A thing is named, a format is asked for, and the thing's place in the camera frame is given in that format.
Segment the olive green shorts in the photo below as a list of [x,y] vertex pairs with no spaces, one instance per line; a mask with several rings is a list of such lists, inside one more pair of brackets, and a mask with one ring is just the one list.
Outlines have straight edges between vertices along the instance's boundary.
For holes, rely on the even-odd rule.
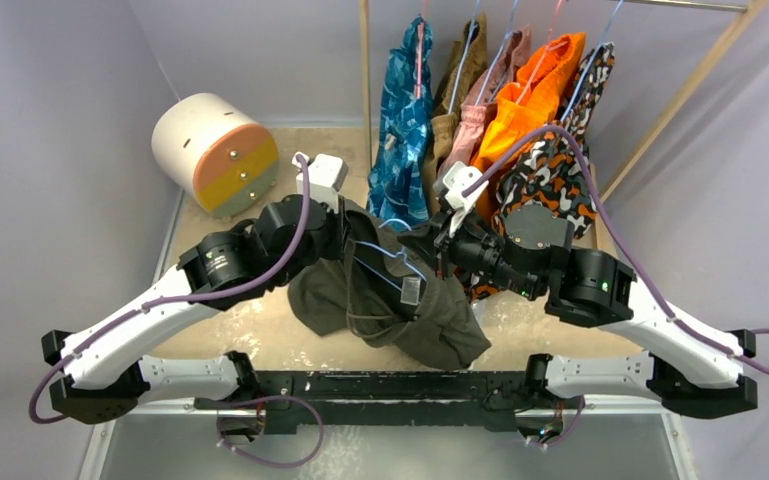
[[[382,221],[351,201],[354,212]],[[320,260],[289,284],[296,318],[319,336],[347,330],[368,346],[394,346],[418,363],[438,370],[466,369],[491,347],[458,280],[439,278],[415,253],[428,289],[396,296],[379,293],[352,260]]]

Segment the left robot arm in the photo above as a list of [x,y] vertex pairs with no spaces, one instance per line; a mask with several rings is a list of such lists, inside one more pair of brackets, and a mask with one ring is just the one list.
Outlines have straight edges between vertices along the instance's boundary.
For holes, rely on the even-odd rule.
[[140,404],[195,397],[252,405],[262,388],[248,355],[171,360],[150,351],[175,334],[244,301],[287,285],[321,259],[342,257],[350,224],[345,199],[300,194],[266,205],[256,219],[206,235],[143,294],[80,332],[53,330],[41,343],[51,369],[29,405],[48,394],[54,420],[87,425],[117,419]]

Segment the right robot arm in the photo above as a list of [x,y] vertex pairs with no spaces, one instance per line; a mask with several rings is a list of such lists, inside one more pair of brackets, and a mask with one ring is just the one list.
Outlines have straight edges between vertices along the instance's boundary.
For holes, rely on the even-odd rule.
[[591,394],[631,396],[695,419],[758,406],[757,383],[738,360],[753,351],[752,333],[723,332],[718,347],[705,344],[657,304],[630,266],[604,251],[574,246],[572,224],[542,206],[516,209],[501,232],[473,213],[461,224],[439,213],[398,239],[441,276],[474,274],[526,299],[543,299],[546,313],[565,324],[609,332],[639,347],[637,354],[615,358],[531,355],[520,390],[533,406]]

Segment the light blue hanger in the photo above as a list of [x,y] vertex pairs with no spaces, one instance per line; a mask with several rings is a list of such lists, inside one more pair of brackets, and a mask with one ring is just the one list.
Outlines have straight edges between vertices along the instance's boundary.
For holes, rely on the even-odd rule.
[[356,263],[371,289],[396,297],[405,289],[410,294],[426,292],[427,276],[396,240],[392,229],[380,228],[371,217],[357,212],[348,217],[348,222],[346,259]]

